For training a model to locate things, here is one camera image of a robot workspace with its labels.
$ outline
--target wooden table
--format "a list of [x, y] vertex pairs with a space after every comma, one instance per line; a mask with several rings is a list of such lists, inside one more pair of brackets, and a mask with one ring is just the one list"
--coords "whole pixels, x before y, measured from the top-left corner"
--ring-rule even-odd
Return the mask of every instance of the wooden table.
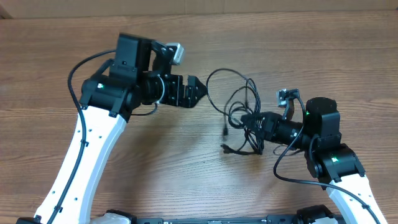
[[[389, 223], [398, 222], [398, 13], [366, 11], [0, 21], [1, 223], [32, 216], [42, 203], [76, 122], [67, 75], [85, 57], [115, 48], [119, 32], [181, 42], [187, 55], [174, 73], [185, 77], [205, 82], [220, 67], [247, 74], [262, 111], [282, 112], [280, 88], [300, 89], [304, 101], [335, 99], [343, 142], [359, 156]], [[77, 71], [76, 92], [105, 58]], [[218, 106], [243, 84], [232, 73], [212, 82]], [[261, 217], [322, 203], [337, 212], [320, 187], [274, 177], [275, 144], [266, 143], [263, 156], [223, 154], [223, 125], [206, 98], [191, 110], [161, 105], [153, 116], [132, 118], [110, 155], [92, 216], [114, 208], [138, 217]], [[227, 144], [239, 146], [242, 131], [229, 133]], [[310, 179], [302, 154], [279, 170]]]

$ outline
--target wall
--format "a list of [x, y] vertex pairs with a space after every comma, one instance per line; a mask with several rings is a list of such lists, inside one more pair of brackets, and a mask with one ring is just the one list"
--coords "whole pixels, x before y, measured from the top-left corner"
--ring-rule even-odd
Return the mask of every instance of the wall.
[[388, 10], [398, 0], [0, 0], [3, 17]]

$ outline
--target wooden tabletop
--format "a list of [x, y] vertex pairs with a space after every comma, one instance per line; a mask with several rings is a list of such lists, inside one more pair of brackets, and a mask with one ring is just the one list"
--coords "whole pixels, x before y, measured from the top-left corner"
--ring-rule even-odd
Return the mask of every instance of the wooden tabletop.
[[[181, 42], [186, 58], [173, 73], [185, 78], [205, 82], [217, 68], [239, 70], [255, 80], [262, 111], [282, 113], [281, 88], [300, 89], [304, 102], [335, 99], [343, 142], [361, 160], [389, 223], [398, 223], [397, 11], [1, 20], [0, 223], [32, 216], [49, 192], [76, 123], [67, 75], [87, 56], [115, 48], [119, 32]], [[79, 95], [109, 57], [77, 71]], [[227, 72], [212, 82], [218, 106], [243, 84]], [[160, 105], [155, 115], [132, 118], [91, 215], [114, 208], [138, 217], [262, 217], [319, 204], [337, 212], [320, 187], [274, 177], [275, 144], [266, 142], [262, 156], [223, 154], [223, 125], [207, 98], [194, 109]], [[226, 143], [238, 147], [243, 139], [230, 128]], [[312, 179], [303, 154], [286, 157], [279, 172]]]

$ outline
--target wood grain surface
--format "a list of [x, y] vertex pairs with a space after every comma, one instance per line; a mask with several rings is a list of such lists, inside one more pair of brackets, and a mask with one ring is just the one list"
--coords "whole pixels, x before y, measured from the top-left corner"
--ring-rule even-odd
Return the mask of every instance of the wood grain surface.
[[[397, 11], [1, 20], [0, 223], [32, 216], [42, 203], [76, 123], [67, 75], [87, 56], [115, 48], [119, 32], [181, 42], [187, 54], [175, 74], [202, 82], [220, 67], [247, 74], [262, 111], [282, 112], [280, 88], [300, 89], [304, 101], [335, 99], [343, 142], [359, 156], [389, 223], [398, 223]], [[77, 71], [76, 92], [108, 57]], [[243, 84], [226, 72], [211, 82], [218, 106]], [[222, 129], [206, 98], [194, 109], [160, 105], [155, 115], [132, 118], [109, 157], [92, 216], [114, 208], [138, 217], [261, 217], [318, 204], [337, 212], [320, 187], [274, 177], [275, 144], [266, 143], [263, 156], [223, 154]], [[226, 143], [239, 146], [242, 132], [229, 133]], [[279, 172], [311, 179], [302, 154], [282, 160]]]

